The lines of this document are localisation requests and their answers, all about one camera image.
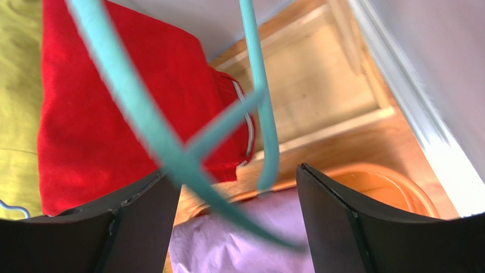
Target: olive green cloth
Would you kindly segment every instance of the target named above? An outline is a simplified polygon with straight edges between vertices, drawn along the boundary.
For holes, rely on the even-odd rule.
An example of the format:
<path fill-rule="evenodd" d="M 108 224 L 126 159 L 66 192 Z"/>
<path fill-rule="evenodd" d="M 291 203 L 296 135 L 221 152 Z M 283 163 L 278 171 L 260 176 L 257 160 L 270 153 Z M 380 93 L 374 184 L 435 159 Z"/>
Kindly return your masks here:
<path fill-rule="evenodd" d="M 36 138 L 42 84 L 40 0 L 0 0 L 0 199 L 41 214 Z M 0 218 L 22 212 L 0 208 Z"/>

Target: gray wall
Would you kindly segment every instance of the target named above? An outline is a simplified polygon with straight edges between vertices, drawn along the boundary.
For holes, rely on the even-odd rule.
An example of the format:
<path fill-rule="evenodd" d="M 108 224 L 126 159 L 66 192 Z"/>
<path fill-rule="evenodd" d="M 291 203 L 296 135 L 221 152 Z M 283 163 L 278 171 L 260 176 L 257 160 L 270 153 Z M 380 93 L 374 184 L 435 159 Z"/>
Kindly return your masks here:
<path fill-rule="evenodd" d="M 196 36 L 208 60 L 243 36 L 238 0 L 111 0 Z M 278 13 L 293 0 L 253 0 L 258 23 Z"/>
<path fill-rule="evenodd" d="M 369 1 L 485 179 L 485 1 Z"/>

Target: teal plastic hanger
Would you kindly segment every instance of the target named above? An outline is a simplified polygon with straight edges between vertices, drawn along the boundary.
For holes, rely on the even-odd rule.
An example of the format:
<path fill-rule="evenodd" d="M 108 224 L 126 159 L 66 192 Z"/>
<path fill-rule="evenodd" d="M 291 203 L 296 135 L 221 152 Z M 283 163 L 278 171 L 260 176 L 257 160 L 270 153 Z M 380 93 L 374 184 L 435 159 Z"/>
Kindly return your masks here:
<path fill-rule="evenodd" d="M 113 100 L 139 141 L 167 172 L 173 183 L 177 187 L 186 184 L 214 212 L 220 213 L 235 225 L 279 245 L 295 250 L 306 250 L 306 245 L 298 245 L 272 234 L 250 220 L 240 209 L 227 203 L 211 187 L 213 177 L 200 168 L 201 159 L 210 154 L 217 144 L 235 129 L 247 112 L 258 107 L 265 152 L 258 189 L 261 191 L 269 189 L 277 177 L 280 152 L 252 1 L 240 0 L 240 7 L 254 92 L 249 94 L 245 101 L 235 102 L 220 113 L 189 140 L 186 150 L 183 149 L 180 139 L 152 100 L 122 46 L 102 2 L 100 0 L 66 0 L 66 2 Z"/>

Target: purple fabric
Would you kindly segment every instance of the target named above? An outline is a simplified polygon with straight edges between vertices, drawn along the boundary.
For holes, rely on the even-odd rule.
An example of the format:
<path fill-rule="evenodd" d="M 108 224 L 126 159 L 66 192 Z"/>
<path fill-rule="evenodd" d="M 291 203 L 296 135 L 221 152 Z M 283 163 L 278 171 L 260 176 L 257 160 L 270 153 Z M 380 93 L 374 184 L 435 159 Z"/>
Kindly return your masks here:
<path fill-rule="evenodd" d="M 307 242 L 296 189 L 259 197 L 241 207 L 277 234 Z M 297 254 L 263 242 L 215 214 L 174 227 L 170 258 L 176 273 L 314 272 L 309 252 Z"/>

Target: red cloth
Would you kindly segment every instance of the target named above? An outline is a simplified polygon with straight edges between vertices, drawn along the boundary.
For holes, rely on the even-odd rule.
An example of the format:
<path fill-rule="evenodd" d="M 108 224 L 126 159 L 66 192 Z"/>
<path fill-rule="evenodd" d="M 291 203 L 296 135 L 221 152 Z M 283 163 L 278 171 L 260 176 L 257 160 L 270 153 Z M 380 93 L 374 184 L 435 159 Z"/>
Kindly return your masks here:
<path fill-rule="evenodd" d="M 40 195 L 44 213 L 53 216 L 135 182 L 157 166 L 112 101 L 64 0 L 42 4 Z M 105 4 L 146 86 L 184 142 L 238 98 L 233 79 L 207 65 L 197 38 Z M 236 166 L 250 159 L 250 134 L 241 121 L 204 162 L 218 181 L 235 180 Z"/>

